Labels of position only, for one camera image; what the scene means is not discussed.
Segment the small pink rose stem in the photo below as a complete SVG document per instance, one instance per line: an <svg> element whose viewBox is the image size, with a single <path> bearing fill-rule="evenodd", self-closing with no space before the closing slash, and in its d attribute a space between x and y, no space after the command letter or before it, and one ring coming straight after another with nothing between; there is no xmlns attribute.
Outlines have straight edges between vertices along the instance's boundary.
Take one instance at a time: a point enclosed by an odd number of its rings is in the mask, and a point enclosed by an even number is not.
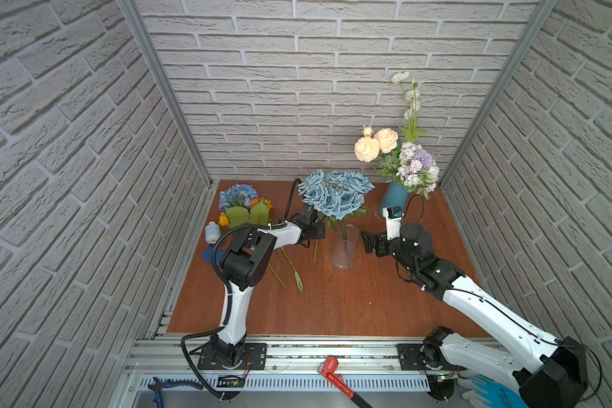
<svg viewBox="0 0 612 408"><path fill-rule="evenodd" d="M320 240L316 240L314 242L314 253L313 253L313 263L314 264L317 263L319 242Z"/></svg>

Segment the clear ribbed glass vase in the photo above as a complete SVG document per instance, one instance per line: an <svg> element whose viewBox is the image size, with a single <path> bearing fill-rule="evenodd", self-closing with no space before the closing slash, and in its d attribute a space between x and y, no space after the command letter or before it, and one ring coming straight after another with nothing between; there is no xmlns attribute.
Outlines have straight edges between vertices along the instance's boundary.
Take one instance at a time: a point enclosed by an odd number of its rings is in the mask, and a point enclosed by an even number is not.
<svg viewBox="0 0 612 408"><path fill-rule="evenodd" d="M339 270L348 270L353 266L359 235L360 232L353 224L345 224L338 228L338 235L331 261Z"/></svg>

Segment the dusty blue hydrangea flower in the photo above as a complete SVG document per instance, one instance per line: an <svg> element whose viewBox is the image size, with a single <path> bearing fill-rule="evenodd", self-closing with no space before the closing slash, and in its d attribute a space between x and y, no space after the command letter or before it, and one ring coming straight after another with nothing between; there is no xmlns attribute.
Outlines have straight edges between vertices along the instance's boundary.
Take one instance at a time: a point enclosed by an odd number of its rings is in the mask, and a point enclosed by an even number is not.
<svg viewBox="0 0 612 408"><path fill-rule="evenodd" d="M342 238L348 238L348 219L367 214L366 194L375 186L362 173L322 169L311 173L297 191L303 202L317 212Z"/></svg>

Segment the blue ceramic vase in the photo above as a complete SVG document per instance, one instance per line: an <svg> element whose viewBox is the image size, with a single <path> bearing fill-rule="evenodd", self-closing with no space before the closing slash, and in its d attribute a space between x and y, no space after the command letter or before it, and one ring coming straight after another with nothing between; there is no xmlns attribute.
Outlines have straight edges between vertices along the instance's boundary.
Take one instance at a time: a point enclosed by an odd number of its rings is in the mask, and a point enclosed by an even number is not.
<svg viewBox="0 0 612 408"><path fill-rule="evenodd" d="M385 216L385 209L389 207L399 207L401 210L405 210L408 197L409 192L403 186L396 183L389 183L384 198L379 206L379 214Z"/></svg>

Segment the pink white hydrangea bouquet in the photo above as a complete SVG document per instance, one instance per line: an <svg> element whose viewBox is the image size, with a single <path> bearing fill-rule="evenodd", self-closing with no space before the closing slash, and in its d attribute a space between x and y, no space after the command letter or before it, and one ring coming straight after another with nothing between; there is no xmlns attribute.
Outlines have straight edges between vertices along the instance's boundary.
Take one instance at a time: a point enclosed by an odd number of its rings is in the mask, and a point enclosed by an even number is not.
<svg viewBox="0 0 612 408"><path fill-rule="evenodd" d="M377 173L408 193L428 199L437 188L440 168L420 144L406 142L379 155Z"/></svg>

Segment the peach rose flower stem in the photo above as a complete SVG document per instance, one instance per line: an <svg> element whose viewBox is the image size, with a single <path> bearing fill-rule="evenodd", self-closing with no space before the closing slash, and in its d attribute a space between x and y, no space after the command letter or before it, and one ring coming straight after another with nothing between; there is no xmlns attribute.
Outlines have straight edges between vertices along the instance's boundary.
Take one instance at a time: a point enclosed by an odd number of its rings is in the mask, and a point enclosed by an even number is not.
<svg viewBox="0 0 612 408"><path fill-rule="evenodd" d="M388 154L398 146L399 135L392 129L380 129L374 132L371 126L365 126L362 137L355 142L355 157L364 163L375 160L380 153Z"/></svg>

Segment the white poppy flower stem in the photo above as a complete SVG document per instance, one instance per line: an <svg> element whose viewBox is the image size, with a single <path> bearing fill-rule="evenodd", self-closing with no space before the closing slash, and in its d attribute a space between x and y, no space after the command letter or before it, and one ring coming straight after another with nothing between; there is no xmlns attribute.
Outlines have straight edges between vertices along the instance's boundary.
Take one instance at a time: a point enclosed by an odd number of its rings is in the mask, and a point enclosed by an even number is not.
<svg viewBox="0 0 612 408"><path fill-rule="evenodd" d="M404 112L406 125L401 129L401 132L404 134L407 142L415 143L424 134L424 131L419 127L418 115L421 108L420 84L411 79L409 71L394 73L390 81L393 85L401 87L401 93L406 104Z"/></svg>

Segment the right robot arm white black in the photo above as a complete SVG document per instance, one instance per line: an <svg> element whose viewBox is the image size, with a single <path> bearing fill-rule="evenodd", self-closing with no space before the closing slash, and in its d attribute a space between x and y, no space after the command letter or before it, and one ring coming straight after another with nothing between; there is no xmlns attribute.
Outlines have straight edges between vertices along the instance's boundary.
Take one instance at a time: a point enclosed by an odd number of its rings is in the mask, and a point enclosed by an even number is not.
<svg viewBox="0 0 612 408"><path fill-rule="evenodd" d="M391 256L408 273L407 283L462 312L502 346L487 347L440 326L423 340L422 365L464 367L504 385L528 407L575 407L586 398L588 348L534 326L491 297L458 266L435 255L423 226L361 236L368 254Z"/></svg>

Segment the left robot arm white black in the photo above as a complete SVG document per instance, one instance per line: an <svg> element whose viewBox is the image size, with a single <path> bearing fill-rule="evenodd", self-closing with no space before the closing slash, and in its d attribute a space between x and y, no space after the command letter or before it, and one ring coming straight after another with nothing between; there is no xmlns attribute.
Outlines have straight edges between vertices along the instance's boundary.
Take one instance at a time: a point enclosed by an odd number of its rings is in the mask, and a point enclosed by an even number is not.
<svg viewBox="0 0 612 408"><path fill-rule="evenodd" d="M224 304L219 326L205 333L192 333L180 339L180 348L188 367L199 384L219 401L230 401L237 391L217 391L205 377L188 350L187 342L207 338L198 351L212 351L228 366L236 368L243 362L247 317L253 290L263 279L275 250L284 246L302 245L324 237L324 225L316 210L304 206L300 214L290 219L287 214L277 224L242 224L230 229L212 248L211 265L224 284Z"/></svg>

